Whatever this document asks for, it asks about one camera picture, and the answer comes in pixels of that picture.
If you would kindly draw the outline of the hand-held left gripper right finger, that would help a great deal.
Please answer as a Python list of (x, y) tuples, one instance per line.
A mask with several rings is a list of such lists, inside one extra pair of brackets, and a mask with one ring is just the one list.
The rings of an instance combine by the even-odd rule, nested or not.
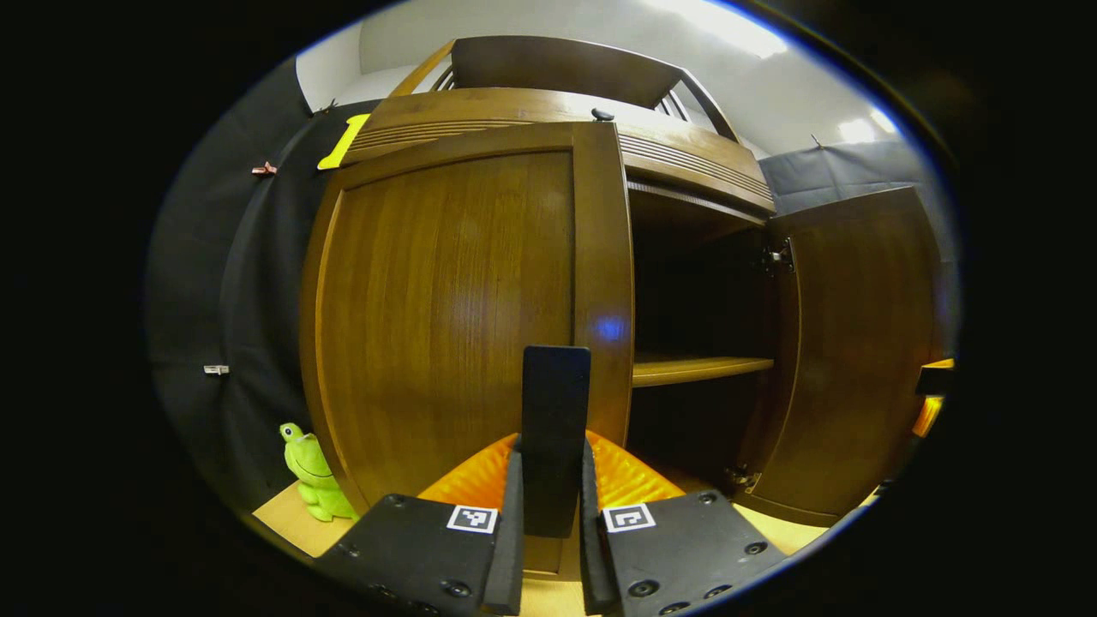
[(578, 529), (584, 612), (593, 616), (694, 616), (787, 558), (717, 489), (686, 493), (592, 431)]

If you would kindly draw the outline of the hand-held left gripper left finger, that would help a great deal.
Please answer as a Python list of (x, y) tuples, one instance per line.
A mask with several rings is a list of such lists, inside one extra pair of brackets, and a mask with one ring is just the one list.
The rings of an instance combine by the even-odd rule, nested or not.
[(418, 497), (388, 494), (317, 558), (383, 616), (517, 616), (524, 586), (524, 465), (517, 434)]

